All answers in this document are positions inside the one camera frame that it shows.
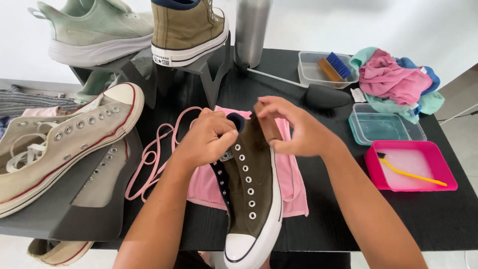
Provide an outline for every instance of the plastic container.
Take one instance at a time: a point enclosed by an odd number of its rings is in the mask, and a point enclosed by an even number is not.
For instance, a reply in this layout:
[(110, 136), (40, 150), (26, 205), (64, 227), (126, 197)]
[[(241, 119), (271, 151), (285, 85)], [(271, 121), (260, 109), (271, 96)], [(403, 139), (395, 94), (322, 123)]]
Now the plastic container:
[[(379, 161), (377, 152), (385, 153), (388, 163), (403, 172), (439, 180), (440, 186), (392, 171)], [(370, 180), (379, 190), (455, 191), (458, 184), (438, 146), (430, 141), (374, 141), (365, 154)]]
[(327, 74), (317, 63), (321, 58), (327, 58), (329, 54), (330, 52), (299, 52), (299, 66), (297, 67), (297, 70), (299, 71), (300, 84), (305, 86), (309, 86), (310, 84), (318, 84), (334, 89), (343, 89), (348, 85), (359, 81), (359, 77), (348, 63), (351, 59), (350, 56), (339, 53), (336, 53), (336, 55), (340, 60), (342, 60), (342, 62), (344, 62), (350, 71), (352, 71), (352, 74), (344, 79), (345, 82), (330, 81)]
[(397, 105), (356, 103), (348, 118), (355, 142), (369, 146), (375, 140), (426, 141), (426, 135), (419, 123), (413, 124), (393, 113)]

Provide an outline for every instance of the hand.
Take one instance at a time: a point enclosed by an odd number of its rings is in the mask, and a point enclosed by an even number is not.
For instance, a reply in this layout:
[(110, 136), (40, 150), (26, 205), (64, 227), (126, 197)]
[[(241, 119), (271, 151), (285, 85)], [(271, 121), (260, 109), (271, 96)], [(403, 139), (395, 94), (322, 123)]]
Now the hand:
[(294, 129), (291, 141), (272, 140), (270, 146), (276, 153), (296, 156), (324, 156), (333, 154), (339, 145), (345, 144), (332, 131), (323, 126), (305, 110), (294, 106), (282, 97), (264, 96), (259, 101), (265, 107), (257, 115), (262, 118), (269, 113), (274, 118), (286, 119)]
[(170, 160), (179, 160), (183, 167), (190, 169), (212, 163), (219, 160), (238, 134), (236, 126), (224, 112), (204, 108)]

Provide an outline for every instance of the pink plastic container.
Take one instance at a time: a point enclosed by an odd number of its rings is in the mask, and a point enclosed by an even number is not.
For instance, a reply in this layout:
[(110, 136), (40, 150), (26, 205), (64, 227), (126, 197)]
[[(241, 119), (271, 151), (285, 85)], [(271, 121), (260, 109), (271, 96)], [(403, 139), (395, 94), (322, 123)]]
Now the pink plastic container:
[[(388, 163), (403, 172), (439, 180), (447, 186), (393, 172), (379, 161), (377, 152), (385, 153)], [(373, 141), (365, 154), (370, 179), (379, 190), (392, 191), (455, 191), (455, 177), (438, 146), (430, 141)]]

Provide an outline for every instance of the stainless steel bottle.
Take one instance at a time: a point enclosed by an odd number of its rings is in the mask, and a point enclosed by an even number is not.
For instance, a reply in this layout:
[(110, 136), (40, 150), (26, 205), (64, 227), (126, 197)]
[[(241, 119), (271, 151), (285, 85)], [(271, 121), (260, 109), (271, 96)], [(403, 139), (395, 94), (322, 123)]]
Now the stainless steel bottle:
[(237, 0), (234, 62), (249, 68), (261, 61), (272, 0)]

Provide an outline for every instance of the shoe display stand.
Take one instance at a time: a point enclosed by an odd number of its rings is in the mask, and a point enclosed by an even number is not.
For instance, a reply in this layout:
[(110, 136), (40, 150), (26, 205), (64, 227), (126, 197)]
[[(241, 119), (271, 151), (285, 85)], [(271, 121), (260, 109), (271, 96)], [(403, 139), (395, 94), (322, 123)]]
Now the shoe display stand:
[(111, 145), (74, 164), (49, 190), (22, 210), (0, 219), (0, 234), (59, 241), (110, 241), (121, 233), (124, 193), (141, 162), (143, 151), (136, 128), (125, 136), (130, 154), (116, 181), (110, 202), (100, 208), (73, 206)]
[(70, 66), (71, 70), (84, 85), (88, 80), (89, 75), (93, 70), (111, 72), (122, 75), (126, 81), (138, 85), (144, 93), (144, 102), (151, 108), (154, 108), (156, 103), (156, 81), (155, 76), (150, 76), (150, 79), (145, 79), (141, 73), (136, 69), (131, 59), (138, 53), (133, 53), (123, 58), (114, 60), (110, 63), (94, 67), (75, 67)]
[[(209, 72), (209, 65), (207, 61), (214, 55), (216, 51), (210, 52), (198, 60), (194, 61), (193, 63), (184, 66), (184, 67), (173, 67), (173, 69), (181, 70), (184, 72), (192, 73), (199, 75), (201, 77), (201, 82), (204, 87), (204, 92), (206, 94), (207, 103), (211, 109), (214, 109), (217, 101), (217, 95), (219, 94), (219, 87), (221, 86), (222, 78), (228, 73), (230, 65), (231, 65), (231, 32), (229, 31), (228, 38), (225, 42), (225, 55), (224, 55), (224, 62), (217, 70), (217, 74), (212, 80), (211, 73)], [(158, 64), (153, 67), (154, 74), (156, 76), (156, 81), (158, 85), (168, 85), (170, 86), (171, 83), (169, 79), (172, 76), (165, 75), (165, 71), (169, 71), (171, 67), (164, 67)], [(165, 97), (168, 91), (168, 87), (158, 88), (160, 94)]]

